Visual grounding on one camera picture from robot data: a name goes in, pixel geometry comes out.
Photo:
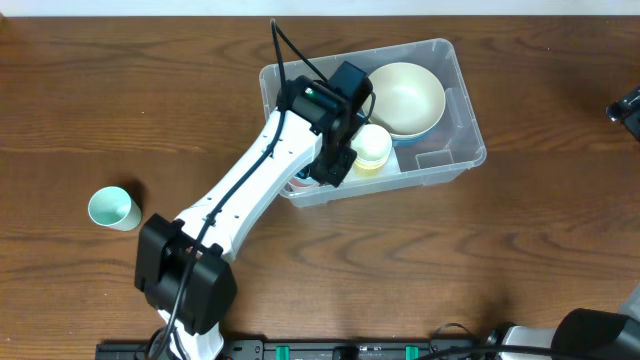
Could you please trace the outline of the cream white plastic cup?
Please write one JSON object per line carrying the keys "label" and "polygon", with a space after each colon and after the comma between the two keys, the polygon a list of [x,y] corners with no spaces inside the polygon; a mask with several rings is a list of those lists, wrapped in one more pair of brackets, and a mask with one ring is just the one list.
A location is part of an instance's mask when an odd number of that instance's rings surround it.
{"label": "cream white plastic cup", "polygon": [[356,151],[357,156],[372,159],[390,154],[392,139],[389,132],[375,124],[363,125],[354,135],[350,147]]}

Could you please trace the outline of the yellow plastic cup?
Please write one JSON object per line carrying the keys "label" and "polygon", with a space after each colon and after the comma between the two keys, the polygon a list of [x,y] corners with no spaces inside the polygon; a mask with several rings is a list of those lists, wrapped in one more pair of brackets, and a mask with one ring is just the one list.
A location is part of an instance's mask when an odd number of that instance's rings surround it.
{"label": "yellow plastic cup", "polygon": [[381,157],[374,157],[372,159],[368,159],[366,157],[362,157],[360,155],[358,155],[356,157],[356,160],[354,162],[354,165],[357,166],[360,169],[363,169],[365,171],[371,171],[371,170],[375,170],[378,168],[383,167],[386,162],[389,159],[389,155],[386,154],[384,156]]}
{"label": "yellow plastic cup", "polygon": [[354,173],[357,176],[360,176],[360,177],[375,177],[375,176],[379,176],[384,171],[385,165],[383,167],[381,167],[381,168],[378,168],[378,169],[375,169],[375,170],[371,170],[371,171],[365,171],[363,169],[358,168],[355,165],[353,165],[352,169],[353,169]]}

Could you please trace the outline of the dark blue bowl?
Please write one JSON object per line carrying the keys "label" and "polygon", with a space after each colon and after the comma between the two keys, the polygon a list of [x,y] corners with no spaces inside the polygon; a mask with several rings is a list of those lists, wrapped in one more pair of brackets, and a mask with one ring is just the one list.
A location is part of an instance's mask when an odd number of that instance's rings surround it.
{"label": "dark blue bowl", "polygon": [[411,135],[398,135],[398,134],[391,133],[391,139],[394,147],[407,147],[407,146],[412,146],[416,143],[422,142],[432,132],[433,132],[433,129],[430,129],[422,133],[411,134]]}
{"label": "dark blue bowl", "polygon": [[385,128],[394,140],[414,140],[425,136],[440,122],[443,112],[401,112],[394,115],[373,113],[370,121]]}

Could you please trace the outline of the large beige bowl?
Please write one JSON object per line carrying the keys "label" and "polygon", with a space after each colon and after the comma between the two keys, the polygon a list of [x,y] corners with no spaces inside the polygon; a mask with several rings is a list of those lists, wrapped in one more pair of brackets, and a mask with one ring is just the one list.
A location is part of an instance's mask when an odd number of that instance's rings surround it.
{"label": "large beige bowl", "polygon": [[369,80],[373,91],[362,106],[369,121],[373,113],[385,117],[401,112],[444,113],[446,109],[443,85],[431,71],[419,65],[387,64],[373,71]]}

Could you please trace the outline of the pink plastic cup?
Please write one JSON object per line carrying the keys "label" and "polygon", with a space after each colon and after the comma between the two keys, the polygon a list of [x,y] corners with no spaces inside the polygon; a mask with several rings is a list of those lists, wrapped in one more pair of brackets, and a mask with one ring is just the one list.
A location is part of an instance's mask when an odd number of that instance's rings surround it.
{"label": "pink plastic cup", "polygon": [[311,177],[293,177],[289,180],[289,186],[294,192],[303,191],[309,188],[318,187],[319,183]]}

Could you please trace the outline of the clear plastic storage bin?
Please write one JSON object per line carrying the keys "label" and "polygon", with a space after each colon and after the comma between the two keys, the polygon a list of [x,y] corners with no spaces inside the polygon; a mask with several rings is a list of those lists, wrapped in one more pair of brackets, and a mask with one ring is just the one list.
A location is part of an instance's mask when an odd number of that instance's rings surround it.
{"label": "clear plastic storage bin", "polygon": [[345,61],[368,73],[395,62],[422,66],[443,85],[446,108],[438,124],[421,139],[406,145],[395,142],[385,169],[373,177],[350,173],[337,188],[310,183],[303,187],[287,184],[280,195],[294,206],[303,208],[405,187],[446,183],[485,161],[487,149],[451,42],[435,38],[310,60],[327,76]]}

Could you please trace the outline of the mint green plastic cup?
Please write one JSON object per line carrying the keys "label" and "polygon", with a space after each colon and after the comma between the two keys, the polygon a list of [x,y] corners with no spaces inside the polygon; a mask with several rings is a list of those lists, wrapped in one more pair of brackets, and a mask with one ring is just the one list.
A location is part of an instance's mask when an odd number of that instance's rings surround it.
{"label": "mint green plastic cup", "polygon": [[95,224],[119,231],[133,230],[142,218],[140,207],[129,193],[116,186],[98,190],[88,203],[88,214]]}

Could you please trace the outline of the light blue plastic cup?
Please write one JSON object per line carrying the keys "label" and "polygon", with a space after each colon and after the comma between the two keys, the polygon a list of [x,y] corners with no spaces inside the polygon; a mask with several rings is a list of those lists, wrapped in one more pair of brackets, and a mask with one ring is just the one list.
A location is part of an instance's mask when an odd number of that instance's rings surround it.
{"label": "light blue plastic cup", "polygon": [[313,182],[314,179],[311,176],[311,169],[309,166],[301,169],[296,175],[295,178],[301,182]]}

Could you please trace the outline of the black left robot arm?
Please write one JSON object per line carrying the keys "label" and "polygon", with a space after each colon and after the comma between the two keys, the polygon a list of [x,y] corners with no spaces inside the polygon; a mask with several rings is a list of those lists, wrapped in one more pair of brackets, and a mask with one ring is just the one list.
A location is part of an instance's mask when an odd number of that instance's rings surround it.
{"label": "black left robot arm", "polygon": [[160,359],[171,346],[182,359],[217,357],[216,327],[237,294],[237,251],[296,174],[334,187],[343,182],[357,156],[351,139],[365,123],[358,112],[372,90],[366,72],[349,62],[327,80],[283,80],[259,137],[219,183],[175,220],[154,214],[146,221],[134,285],[169,314],[146,358]]}

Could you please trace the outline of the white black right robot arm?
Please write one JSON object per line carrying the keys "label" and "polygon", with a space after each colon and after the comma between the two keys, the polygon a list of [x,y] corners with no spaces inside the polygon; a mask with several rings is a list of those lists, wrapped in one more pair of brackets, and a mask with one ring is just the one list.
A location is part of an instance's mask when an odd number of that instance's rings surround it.
{"label": "white black right robot arm", "polygon": [[[623,125],[639,142],[639,86],[606,108],[614,123]],[[496,345],[525,346],[598,359],[639,360],[639,284],[617,313],[575,309],[557,328],[511,326]],[[513,352],[487,354],[486,359],[560,359],[558,356]]]}

